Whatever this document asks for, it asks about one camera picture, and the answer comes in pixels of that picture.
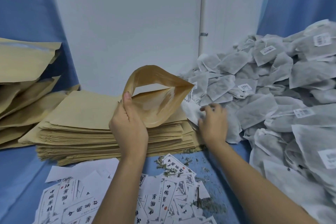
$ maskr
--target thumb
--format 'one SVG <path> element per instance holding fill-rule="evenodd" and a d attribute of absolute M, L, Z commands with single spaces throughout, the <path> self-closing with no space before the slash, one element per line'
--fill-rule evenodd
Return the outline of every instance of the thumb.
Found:
<path fill-rule="evenodd" d="M 123 95 L 123 104 L 124 104 L 125 111 L 128 115 L 128 118 L 131 119 L 134 115 L 133 114 L 134 107 L 132 103 L 131 94 L 128 91 L 126 91 L 125 94 Z"/>
<path fill-rule="evenodd" d="M 199 127 L 199 130 L 202 131 L 203 127 L 204 127 L 204 121 L 203 119 L 198 119 L 198 127 Z"/>

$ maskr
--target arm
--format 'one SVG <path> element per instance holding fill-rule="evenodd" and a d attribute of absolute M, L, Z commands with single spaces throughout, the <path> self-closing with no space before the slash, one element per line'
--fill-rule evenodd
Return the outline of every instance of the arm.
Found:
<path fill-rule="evenodd" d="M 218 104 L 202 107 L 199 129 L 250 220 L 255 224 L 317 224 L 270 181 L 246 163 L 226 142 L 226 110 Z"/>
<path fill-rule="evenodd" d="M 118 104 L 109 127 L 120 147 L 121 159 L 92 224 L 131 224 L 135 218 L 148 133 L 129 92 L 124 94 L 123 104 Z"/>

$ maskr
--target blue table surface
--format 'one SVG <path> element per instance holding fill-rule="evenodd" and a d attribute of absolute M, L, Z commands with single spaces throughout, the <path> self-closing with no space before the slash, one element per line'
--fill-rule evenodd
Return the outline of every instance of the blue table surface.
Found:
<path fill-rule="evenodd" d="M 248 141 L 232 148 L 246 161 L 250 156 Z M 189 158 L 189 168 L 200 178 L 216 204 L 225 206 L 225 213 L 204 211 L 206 217 L 214 216 L 216 222 L 230 224 L 249 223 L 241 205 L 233 194 L 219 165 L 208 150 L 191 154 L 174 154 L 182 163 Z M 143 173 L 158 175 L 154 162 L 158 157 L 146 158 Z M 0 223 L 32 224 L 42 191 L 51 186 L 45 183 L 54 162 L 41 162 L 35 146 L 0 151 Z"/>

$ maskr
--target blue curtain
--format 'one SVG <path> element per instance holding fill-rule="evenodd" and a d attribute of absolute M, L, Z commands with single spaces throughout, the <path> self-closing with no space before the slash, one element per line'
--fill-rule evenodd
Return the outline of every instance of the blue curtain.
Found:
<path fill-rule="evenodd" d="M 62 42 L 61 54 L 41 78 L 61 75 L 54 91 L 78 83 L 54 0 L 0 0 L 0 37 L 21 41 Z"/>
<path fill-rule="evenodd" d="M 258 34 L 285 37 L 323 19 L 336 21 L 336 0 L 268 0 Z"/>

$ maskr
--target forearm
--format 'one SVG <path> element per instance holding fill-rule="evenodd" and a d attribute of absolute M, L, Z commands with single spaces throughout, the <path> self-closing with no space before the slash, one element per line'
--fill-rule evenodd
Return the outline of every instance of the forearm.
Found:
<path fill-rule="evenodd" d="M 212 150 L 251 221 L 255 224 L 317 224 L 300 206 L 263 178 L 228 145 Z"/>
<path fill-rule="evenodd" d="M 92 224 L 134 223 L 145 157 L 121 159 Z"/>

